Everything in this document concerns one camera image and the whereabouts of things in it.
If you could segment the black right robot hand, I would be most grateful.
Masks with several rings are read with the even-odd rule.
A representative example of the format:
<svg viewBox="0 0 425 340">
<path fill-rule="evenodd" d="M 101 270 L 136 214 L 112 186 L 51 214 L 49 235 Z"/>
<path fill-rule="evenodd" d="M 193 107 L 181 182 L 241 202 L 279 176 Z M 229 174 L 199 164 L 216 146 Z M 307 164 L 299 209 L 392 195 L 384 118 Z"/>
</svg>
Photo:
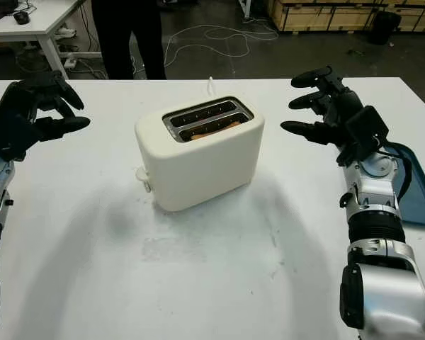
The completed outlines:
<svg viewBox="0 0 425 340">
<path fill-rule="evenodd" d="M 313 143 L 332 143 L 337 147 L 351 139 L 346 131 L 346 122 L 363 109 L 363 104 L 354 91 L 343 85 L 342 77 L 330 66 L 297 75 L 291 80 L 291 86 L 317 89 L 316 92 L 293 99 L 288 107 L 292 110 L 310 108 L 322 117 L 322 121 L 284 121 L 280 126 L 285 131 Z"/>
</svg>

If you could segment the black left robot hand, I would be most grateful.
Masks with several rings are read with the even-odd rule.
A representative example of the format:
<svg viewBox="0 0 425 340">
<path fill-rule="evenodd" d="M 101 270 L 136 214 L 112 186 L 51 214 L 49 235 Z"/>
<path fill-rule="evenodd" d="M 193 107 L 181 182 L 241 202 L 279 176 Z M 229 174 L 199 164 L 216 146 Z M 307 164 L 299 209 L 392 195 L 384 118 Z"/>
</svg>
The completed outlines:
<svg viewBox="0 0 425 340">
<path fill-rule="evenodd" d="M 84 109 L 61 72 L 43 72 L 8 85 L 0 100 L 0 158 L 19 160 L 37 142 L 56 140 L 87 127 Z"/>
</svg>

